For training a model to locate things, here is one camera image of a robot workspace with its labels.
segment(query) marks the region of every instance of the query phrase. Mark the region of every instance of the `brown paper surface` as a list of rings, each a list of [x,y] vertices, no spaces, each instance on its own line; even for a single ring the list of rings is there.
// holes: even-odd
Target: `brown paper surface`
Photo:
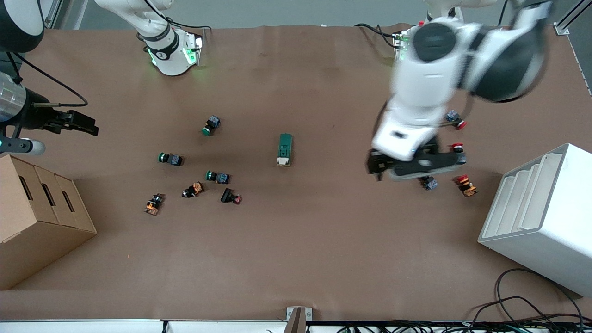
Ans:
[[[472,318],[494,300],[498,275],[518,266],[477,243],[501,175],[565,142],[592,151],[592,104],[569,41],[550,28],[548,37],[548,71],[530,95],[476,101],[467,127],[440,131],[443,145],[465,144],[468,163],[427,192],[366,174],[394,58],[372,32],[214,30],[203,67],[166,77],[135,31],[48,31],[28,59],[89,100],[79,111],[100,132],[32,132],[47,152],[26,159],[75,180],[98,235],[0,293],[0,316],[274,319],[305,305],[327,320]],[[26,66],[22,76],[51,101],[75,102]],[[464,104],[458,92],[449,108]],[[205,137],[212,114],[222,125]],[[294,136],[289,168],[276,166],[280,133]],[[158,163],[161,152],[185,165]],[[205,182],[208,170],[231,175],[241,205],[220,203],[225,186]],[[474,197],[451,181],[464,173]],[[181,198],[196,181],[206,191]],[[166,200],[151,216],[143,208],[156,193]],[[574,311],[520,273],[502,292]],[[591,315],[592,300],[578,304]],[[480,319],[503,317],[490,309]]]

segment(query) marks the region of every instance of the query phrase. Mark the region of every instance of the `cable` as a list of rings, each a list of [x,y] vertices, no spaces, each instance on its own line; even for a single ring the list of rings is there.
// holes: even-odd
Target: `cable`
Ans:
[[[545,315],[545,314],[544,314],[542,311],[540,311],[540,310],[539,310],[539,309],[538,309],[536,306],[534,306],[534,304],[532,304],[530,301],[528,301],[528,300],[527,300],[527,299],[525,299],[524,297],[521,297],[521,296],[512,296],[512,297],[508,297],[507,299],[501,299],[501,298],[498,298],[498,299],[500,299],[500,300],[499,300],[499,301],[497,301],[497,303],[499,303],[499,304],[500,304],[502,307],[504,306],[504,305],[503,305],[503,302],[505,302],[505,301],[507,301],[507,300],[510,300],[510,299],[520,299],[520,300],[523,300],[523,301],[524,301],[524,302],[526,302],[526,303],[527,303],[527,304],[528,304],[528,305],[529,305],[529,306],[530,306],[532,309],[534,309],[534,310],[535,310],[535,311],[536,311],[536,312],[537,312],[537,313],[538,313],[538,314],[541,316],[541,318],[542,318],[542,319],[545,319],[545,320],[547,320],[547,321],[548,321],[548,322],[549,322],[549,323],[550,323],[550,324],[551,324],[551,325],[552,325],[552,326],[553,326],[555,329],[558,329],[557,325],[556,325],[554,322],[552,322],[550,319],[546,318],[546,315]],[[525,328],[523,325],[519,324],[519,323],[518,323],[518,321],[517,321],[517,320],[515,320],[514,318],[512,318],[510,315],[509,315],[508,317],[511,319],[511,322],[512,322],[513,324],[515,324],[517,327],[519,327],[519,328],[521,328],[521,329],[525,330],[525,331],[526,331],[526,332],[528,332],[528,333],[532,333],[532,331],[529,331],[529,330],[528,330],[528,329],[526,329],[526,328]]]
[[[504,6],[501,7],[500,20],[497,21],[497,26],[498,27],[501,25],[501,20],[504,18],[504,12],[506,11],[506,6],[507,5],[508,5],[508,0],[504,1]]]
[[[409,327],[399,327],[399,328],[394,329],[391,333],[403,333],[403,332],[405,332],[408,329],[409,329]]]
[[[390,47],[392,47],[393,49],[400,49],[400,47],[391,44],[388,40],[387,37],[393,38],[394,34],[400,33],[400,31],[396,31],[395,33],[392,34],[385,34],[384,32],[382,32],[382,28],[380,27],[380,25],[376,26],[376,29],[374,29],[373,27],[371,27],[370,25],[367,25],[365,23],[358,23],[356,25],[354,25],[354,27],[364,27],[364,28],[368,28],[370,30],[372,30],[373,33],[379,34],[380,36],[382,36],[382,38],[384,39],[384,41],[386,42],[386,44],[388,44]]]
[[[399,319],[399,320],[397,320],[397,323],[398,324],[407,324],[407,325],[417,327],[422,333],[424,333],[424,332],[427,333],[427,331],[425,329],[423,329],[424,327],[427,327],[427,328],[429,328],[430,333],[434,333],[434,330],[432,329],[431,326],[426,325],[422,322],[412,322],[412,321],[408,321],[408,320]]]
[[[170,24],[174,24],[174,25],[178,25],[178,26],[186,27],[186,28],[196,28],[196,29],[207,28],[207,29],[210,29],[210,31],[212,31],[212,27],[210,27],[209,25],[186,25],[186,24],[181,24],[181,23],[175,22],[172,18],[170,18],[168,16],[164,16],[158,10],[156,10],[156,8],[154,8],[154,6],[150,3],[150,1],[144,0],[144,2],[146,3],[146,5],[148,5],[148,7],[150,7],[150,9],[152,9],[152,11],[154,11],[156,13],[156,15],[160,16],[161,18],[163,18],[165,21],[167,21]]]
[[[557,317],[575,317],[575,318],[579,318],[580,316],[575,315],[573,313],[549,313],[549,314],[546,314],[545,317],[547,317],[548,319],[553,319],[553,318],[557,318]],[[588,321],[588,323],[586,324],[586,326],[592,326],[592,318],[588,318],[588,317],[585,317],[585,316],[582,316],[582,318]],[[521,319],[521,320],[518,320],[518,322],[523,322],[523,323],[536,322],[539,319],[540,319],[540,317],[534,317],[534,318]]]
[[[341,328],[340,330],[338,330],[335,333],[341,333],[341,332],[343,332],[343,331],[345,331],[347,329],[350,329],[350,328],[353,328],[354,332],[356,330],[360,331],[360,329],[358,327],[364,328],[364,329],[368,330],[370,333],[374,333],[374,331],[371,330],[371,329],[369,329],[367,326],[363,326],[363,325],[351,325],[351,324],[349,324],[349,326],[344,326],[343,328]]]
[[[21,55],[19,55],[18,53],[14,53],[14,55],[21,59],[22,62],[26,63],[27,65],[31,66],[33,69],[35,69],[37,72],[40,72],[41,74],[45,75],[46,77],[48,77],[49,79],[51,79],[53,82],[61,85],[62,87],[66,88],[69,92],[75,94],[78,98],[80,98],[83,103],[79,103],[79,104],[62,104],[62,103],[57,103],[58,107],[85,107],[88,105],[88,101],[86,100],[86,98],[84,98],[82,95],[78,94],[78,92],[76,92],[74,89],[70,88],[69,86],[65,85],[64,83],[62,83],[61,81],[59,81],[58,79],[54,78],[53,76],[49,75],[48,73],[45,73],[42,69],[40,69],[39,67],[35,66],[34,64],[32,64],[31,62],[29,62],[29,60],[23,58]]]
[[[380,35],[382,36],[382,39],[384,39],[384,42],[386,44],[388,44],[390,47],[392,47],[393,49],[400,49],[400,47],[396,46],[395,44],[391,44],[388,40],[387,37],[384,35],[384,33],[382,32],[382,29],[380,29],[380,25],[377,24],[376,25],[376,29],[378,29],[378,31],[380,31]]]
[[[463,332],[467,332],[470,331],[472,329],[472,327],[475,325],[477,318],[479,317],[479,314],[485,310],[486,308],[489,308],[490,306],[494,306],[496,304],[502,304],[505,301],[508,301],[510,299],[522,299],[524,300],[526,303],[528,303],[529,305],[531,305],[533,308],[536,309],[537,312],[539,312],[539,309],[537,309],[534,305],[532,305],[532,303],[530,303],[527,299],[525,299],[524,297],[521,296],[510,296],[510,297],[506,297],[504,299],[499,299],[499,300],[495,300],[493,302],[487,303],[484,306],[480,307],[479,310],[477,310],[477,313],[475,314],[475,317],[473,318],[473,320],[471,321],[471,323],[469,324],[468,327],[464,328]],[[512,323],[518,325],[518,323],[515,320],[512,320]]]
[[[12,81],[15,84],[21,84],[22,77],[21,77],[21,74],[18,72],[18,66],[17,66],[16,61],[14,61],[14,58],[12,57],[12,55],[10,54],[10,52],[6,52],[6,55],[8,56],[8,59],[10,59],[10,64],[12,65],[12,69],[14,70],[14,73],[16,75],[16,77],[13,78]]]
[[[371,27],[370,25],[367,25],[367,24],[365,24],[365,23],[358,23],[358,24],[354,25],[354,27],[364,27],[364,28],[368,28],[368,29],[372,30],[372,32],[373,32],[373,33],[376,33],[376,34],[382,34],[382,35],[383,35],[383,36],[385,36],[385,37],[392,37],[392,35],[394,35],[394,34],[396,34],[396,33],[400,33],[400,31],[397,31],[397,32],[395,32],[395,33],[392,33],[392,34],[385,34],[385,33],[381,33],[380,31],[378,31],[378,30],[374,29],[373,27]]]
[[[496,281],[496,297],[498,300],[501,299],[501,291],[500,291],[500,286],[501,286],[501,281],[504,278],[504,276],[506,276],[508,273],[514,272],[514,271],[522,271],[522,272],[526,272],[526,273],[530,273],[533,274],[535,276],[541,277],[544,280],[546,280],[547,282],[551,283],[555,288],[557,288],[565,297],[567,297],[568,300],[570,300],[570,302],[574,305],[575,310],[578,312],[578,319],[580,320],[580,325],[579,325],[579,330],[578,332],[583,332],[584,331],[584,317],[582,316],[582,311],[580,310],[580,307],[576,304],[576,302],[574,301],[574,299],[568,295],[565,291],[563,291],[563,289],[560,288],[560,286],[558,284],[556,284],[554,281],[549,280],[548,278],[540,275],[539,273],[533,271],[533,270],[529,270],[527,268],[512,268],[509,269],[505,272],[503,272]],[[508,318],[510,318],[513,322],[516,322],[516,320],[509,314],[508,310],[506,309],[506,307],[504,306],[503,301],[500,301],[500,306],[502,308],[502,310],[504,311],[504,313],[508,316]],[[544,314],[542,314],[540,311],[538,311],[539,314],[543,317],[545,317]]]

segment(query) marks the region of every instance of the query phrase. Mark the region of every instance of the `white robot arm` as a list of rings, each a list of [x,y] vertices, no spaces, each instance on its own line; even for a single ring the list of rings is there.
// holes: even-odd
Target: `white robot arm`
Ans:
[[[426,21],[438,17],[455,17],[464,21],[461,7],[479,8],[495,4],[497,0],[423,0],[427,5]]]
[[[152,62],[165,75],[183,74],[198,62],[201,36],[172,27],[160,11],[173,0],[95,0],[131,24],[148,45]]]
[[[457,88],[502,102],[533,87],[543,65],[543,23],[550,8],[550,0],[524,1],[510,30],[448,16],[413,27],[405,57],[393,71],[392,97],[372,140],[368,171],[391,169],[394,179],[404,180],[459,167],[453,153],[433,146],[446,103]]]
[[[98,135],[99,128],[95,126],[93,118],[75,110],[62,112],[54,109],[54,107],[83,107],[87,105],[84,97],[75,93],[82,99],[82,104],[50,103],[47,98],[27,89],[22,84],[22,77],[14,57],[22,59],[23,62],[40,71],[18,54],[35,49],[43,39],[44,25],[39,2],[37,0],[0,0],[0,31],[0,52],[8,55],[14,68],[14,77],[0,72],[0,153],[40,155],[45,151],[43,142],[20,137],[23,129],[43,129],[56,134],[60,134],[62,130],[77,130],[94,136]],[[10,135],[7,127],[13,128]]]

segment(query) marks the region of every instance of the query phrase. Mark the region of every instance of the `white plastic shelf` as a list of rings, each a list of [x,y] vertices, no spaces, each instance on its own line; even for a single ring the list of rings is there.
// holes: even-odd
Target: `white plastic shelf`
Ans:
[[[566,143],[503,175],[478,242],[592,297],[592,154]]]

